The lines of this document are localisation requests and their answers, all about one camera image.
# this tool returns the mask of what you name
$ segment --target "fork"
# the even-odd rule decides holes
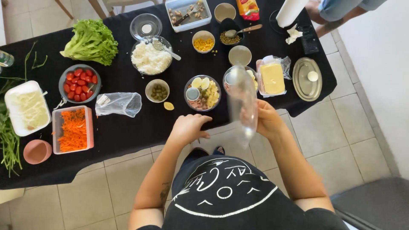
[[[183,16],[181,19],[177,20],[174,24],[174,26],[178,26],[180,23],[182,23],[186,18],[188,18],[191,14],[196,13],[199,11],[199,9],[202,7],[202,3],[198,4],[195,8],[193,8],[192,11],[187,13],[185,16]]]

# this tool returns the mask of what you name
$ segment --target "tattoo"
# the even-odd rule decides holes
[[[327,24],[325,24],[324,30],[327,31],[327,32],[330,32],[330,31],[335,30],[336,28],[338,28],[343,23],[344,23],[343,18],[341,18],[341,19],[339,19],[338,21],[335,21],[335,22],[328,22]]]
[[[165,185],[166,187],[160,192],[160,200],[164,204],[166,202],[166,198],[168,197],[169,190],[171,189],[171,182],[168,183],[162,183],[162,185]]]

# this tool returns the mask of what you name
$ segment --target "juice package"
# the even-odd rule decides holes
[[[240,15],[244,20],[256,21],[260,19],[260,12],[256,0],[236,0]]]

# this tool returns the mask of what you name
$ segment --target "paper towel roll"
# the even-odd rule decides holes
[[[281,28],[291,25],[304,9],[308,0],[285,0],[276,19]]]

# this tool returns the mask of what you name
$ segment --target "lettuce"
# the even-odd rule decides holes
[[[118,42],[102,20],[79,20],[72,30],[75,35],[65,45],[61,55],[73,60],[96,61],[111,65],[118,53]]]

